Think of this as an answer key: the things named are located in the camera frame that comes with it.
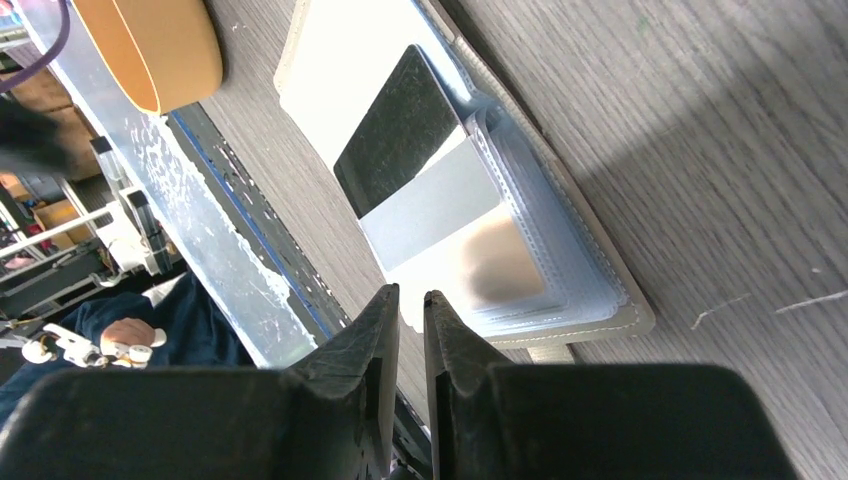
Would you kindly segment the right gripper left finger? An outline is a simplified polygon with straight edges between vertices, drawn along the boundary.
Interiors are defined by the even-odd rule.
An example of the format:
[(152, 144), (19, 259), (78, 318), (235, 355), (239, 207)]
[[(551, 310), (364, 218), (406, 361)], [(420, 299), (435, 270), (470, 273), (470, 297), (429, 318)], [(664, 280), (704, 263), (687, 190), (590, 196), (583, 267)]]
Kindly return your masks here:
[(399, 288), (283, 370), (47, 377), (1, 434), (5, 479), (381, 479), (392, 463)]

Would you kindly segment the grey card holder wallet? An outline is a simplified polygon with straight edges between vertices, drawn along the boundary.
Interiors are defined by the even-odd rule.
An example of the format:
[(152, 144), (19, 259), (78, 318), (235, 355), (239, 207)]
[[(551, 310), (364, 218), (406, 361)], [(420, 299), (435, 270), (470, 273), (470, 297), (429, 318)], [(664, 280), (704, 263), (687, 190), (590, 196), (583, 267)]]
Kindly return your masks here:
[[(410, 45), (418, 46), (521, 231), (545, 283), (535, 297), (474, 310), (460, 250), (472, 222), (397, 269), (378, 262), (333, 166)], [(424, 328), (423, 297), (441, 291), (466, 324), (502, 349), (650, 331), (654, 313), (559, 156), (442, 1), (299, 1), (274, 75), (281, 108), (341, 188), (401, 314)]]

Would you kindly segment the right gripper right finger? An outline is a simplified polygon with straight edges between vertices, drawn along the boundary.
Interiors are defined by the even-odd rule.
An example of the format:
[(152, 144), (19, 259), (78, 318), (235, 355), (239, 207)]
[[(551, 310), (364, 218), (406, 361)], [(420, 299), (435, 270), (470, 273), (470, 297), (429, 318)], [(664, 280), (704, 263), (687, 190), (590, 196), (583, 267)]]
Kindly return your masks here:
[(423, 304), (438, 479), (793, 479), (764, 408), (704, 364), (519, 364)]

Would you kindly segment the gold credit card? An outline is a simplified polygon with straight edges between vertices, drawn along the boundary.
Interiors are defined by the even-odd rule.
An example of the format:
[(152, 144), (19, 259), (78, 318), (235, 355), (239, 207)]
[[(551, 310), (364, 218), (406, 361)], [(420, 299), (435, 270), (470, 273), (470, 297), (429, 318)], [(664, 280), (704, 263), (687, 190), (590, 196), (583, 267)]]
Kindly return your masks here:
[(489, 309), (542, 294), (545, 283), (510, 213), (495, 208), (471, 225), (460, 250), (468, 305)]

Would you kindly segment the black VIP credit card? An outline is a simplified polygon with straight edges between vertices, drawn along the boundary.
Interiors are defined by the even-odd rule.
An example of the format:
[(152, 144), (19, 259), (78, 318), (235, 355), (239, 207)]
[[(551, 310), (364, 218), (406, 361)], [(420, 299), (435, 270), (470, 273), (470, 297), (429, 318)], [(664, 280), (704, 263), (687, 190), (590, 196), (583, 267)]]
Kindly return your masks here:
[(391, 272), (501, 201), (422, 50), (406, 48), (333, 166)]

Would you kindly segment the orange oval tray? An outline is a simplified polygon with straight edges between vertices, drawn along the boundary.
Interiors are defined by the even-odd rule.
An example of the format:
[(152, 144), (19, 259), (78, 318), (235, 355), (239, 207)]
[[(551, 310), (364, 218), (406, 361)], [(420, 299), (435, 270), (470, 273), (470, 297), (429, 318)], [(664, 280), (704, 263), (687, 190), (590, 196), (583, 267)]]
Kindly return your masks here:
[(220, 88), (223, 59), (203, 1), (96, 0), (73, 5), (112, 77), (138, 110), (161, 115)]

